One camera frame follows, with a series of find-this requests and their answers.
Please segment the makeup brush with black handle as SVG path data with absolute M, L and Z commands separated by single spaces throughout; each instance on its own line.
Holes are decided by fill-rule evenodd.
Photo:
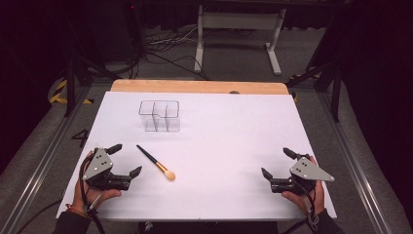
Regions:
M 170 171 L 167 169 L 163 164 L 161 164 L 155 157 L 153 157 L 149 152 L 147 152 L 143 147 L 140 145 L 136 146 L 153 164 L 155 164 L 164 174 L 164 176 L 169 180 L 169 181 L 174 181 L 175 180 L 175 174 L 174 172 Z

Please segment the person's right hand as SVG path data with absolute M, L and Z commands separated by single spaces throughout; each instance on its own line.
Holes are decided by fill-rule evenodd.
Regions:
M 308 198 L 306 195 L 297 196 L 289 191 L 284 191 L 282 196 L 295 204 L 303 215 L 308 214 L 308 209 L 311 205 L 314 205 L 315 215 L 318 215 L 325 209 L 324 189 L 320 180 L 317 181 L 315 188 L 310 192 L 311 198 Z

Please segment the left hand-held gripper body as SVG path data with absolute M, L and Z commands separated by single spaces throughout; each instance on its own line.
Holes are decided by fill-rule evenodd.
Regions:
M 131 185 L 131 178 L 128 175 L 114 175 L 111 173 L 113 162 L 105 149 L 97 147 L 94 150 L 92 160 L 82 175 L 83 181 L 89 187 L 98 190 L 128 190 Z

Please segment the clear acrylic organizer box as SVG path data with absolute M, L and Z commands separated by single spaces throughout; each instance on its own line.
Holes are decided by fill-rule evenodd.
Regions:
M 177 100 L 143 100 L 138 115 L 146 132 L 177 133 L 180 130 Z

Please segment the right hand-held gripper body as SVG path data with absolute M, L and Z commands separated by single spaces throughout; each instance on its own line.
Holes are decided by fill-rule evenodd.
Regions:
M 295 195 L 303 195 L 310 193 L 318 180 L 335 180 L 332 175 L 314 164 L 309 154 L 287 153 L 287 156 L 296 160 L 296 163 L 289 169 L 289 178 L 273 178 L 270 175 L 270 187 L 273 193 L 289 191 Z

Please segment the person's left hand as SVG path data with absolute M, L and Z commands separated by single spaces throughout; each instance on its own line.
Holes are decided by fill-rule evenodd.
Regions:
M 74 197 L 70 209 L 78 214 L 86 215 L 87 204 L 90 204 L 93 209 L 97 210 L 103 202 L 121 196 L 122 192 L 117 189 L 100 191 L 89 188 L 82 178 L 79 177 L 75 185 Z

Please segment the wooden table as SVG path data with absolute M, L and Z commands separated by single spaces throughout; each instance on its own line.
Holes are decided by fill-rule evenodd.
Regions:
M 287 95 L 284 83 L 184 81 L 184 80 L 116 80 L 111 92 L 134 93 L 196 93 Z

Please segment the black tripod stand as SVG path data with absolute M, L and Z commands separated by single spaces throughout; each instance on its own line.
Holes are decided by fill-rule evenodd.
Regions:
M 293 75 L 285 83 L 288 88 L 292 88 L 311 77 L 319 75 L 319 79 L 314 85 L 314 89 L 318 93 L 325 93 L 332 84 L 330 112 L 335 122 L 339 121 L 338 107 L 342 81 L 341 60 L 337 49 L 341 34 L 340 21 L 333 18 L 321 37 L 306 67 L 306 72 L 302 75 Z
M 89 88 L 94 81 L 92 78 L 92 73 L 89 71 L 89 67 L 113 81 L 120 79 L 120 76 L 109 71 L 103 66 L 97 65 L 81 55 L 83 50 L 82 44 L 76 35 L 70 19 L 65 13 L 62 13 L 61 16 L 60 33 L 62 36 L 62 41 L 64 42 L 67 79 L 67 105 L 65 116 L 69 117 L 75 112 L 75 108 L 85 100 L 81 97 L 81 95 L 76 95 L 75 83 L 80 83 L 80 92 L 82 92 L 86 88 Z

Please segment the white table cover sheet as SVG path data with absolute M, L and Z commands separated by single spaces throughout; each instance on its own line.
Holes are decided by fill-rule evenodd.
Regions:
M 143 100 L 177 100 L 180 130 L 146 132 L 138 115 Z M 102 219 L 151 221 L 288 220 L 299 209 L 275 194 L 261 168 L 287 178 L 293 160 L 284 147 L 312 151 L 290 95 L 152 94 L 104 95 L 86 150 L 122 149 L 111 159 L 113 173 L 141 174 L 119 198 L 98 209 Z M 167 169 L 169 181 L 136 146 Z

